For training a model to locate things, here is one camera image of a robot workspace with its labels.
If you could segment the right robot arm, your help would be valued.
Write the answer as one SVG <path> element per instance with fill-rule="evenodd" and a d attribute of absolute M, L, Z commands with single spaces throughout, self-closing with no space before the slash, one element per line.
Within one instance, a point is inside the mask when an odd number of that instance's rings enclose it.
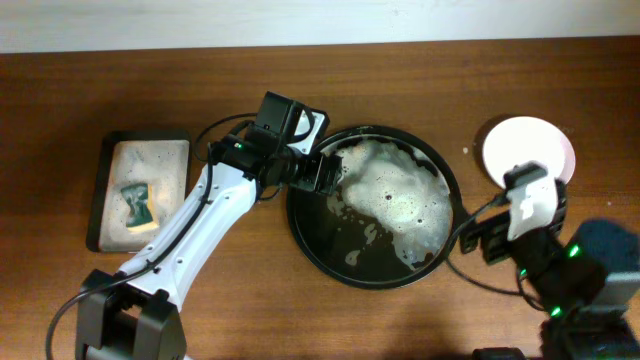
<path fill-rule="evenodd" d="M 508 240 L 512 217 L 504 212 L 482 222 L 469 216 L 455 231 L 461 250 L 482 249 L 486 263 L 511 259 L 516 282 L 533 295 L 517 295 L 547 313 L 541 325 L 545 359 L 636 359 L 639 339 L 625 318 L 639 290 L 639 237 L 605 219 L 580 225 L 570 242 L 558 233 L 567 210 L 566 186 L 556 181 L 552 222 Z"/>

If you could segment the green yellow sponge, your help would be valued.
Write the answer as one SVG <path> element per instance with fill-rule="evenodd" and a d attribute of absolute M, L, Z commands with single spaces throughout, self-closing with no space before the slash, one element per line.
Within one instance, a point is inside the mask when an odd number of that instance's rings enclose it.
<path fill-rule="evenodd" d="M 148 183 L 134 183 L 121 189 L 129 215 L 126 228 L 131 233 L 143 233 L 159 227 L 152 199 L 152 187 Z"/>

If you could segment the pink white plate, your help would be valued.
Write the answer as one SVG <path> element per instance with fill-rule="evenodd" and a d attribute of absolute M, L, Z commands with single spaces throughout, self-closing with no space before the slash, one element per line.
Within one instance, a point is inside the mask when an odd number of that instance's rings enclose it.
<path fill-rule="evenodd" d="M 536 117 L 516 116 L 494 126 L 482 145 L 482 161 L 489 177 L 505 188 L 504 174 L 535 161 L 554 178 L 568 184 L 576 167 L 569 138 L 555 125 Z"/>

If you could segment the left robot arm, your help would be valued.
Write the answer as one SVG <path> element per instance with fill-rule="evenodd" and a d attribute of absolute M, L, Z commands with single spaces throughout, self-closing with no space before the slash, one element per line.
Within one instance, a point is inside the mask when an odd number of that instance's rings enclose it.
<path fill-rule="evenodd" d="M 271 185 L 329 195 L 341 176 L 337 155 L 234 135 L 208 147 L 207 163 L 183 206 L 156 238 L 114 275 L 94 270 L 78 304 L 78 359 L 184 359 L 180 311 L 221 239 Z"/>

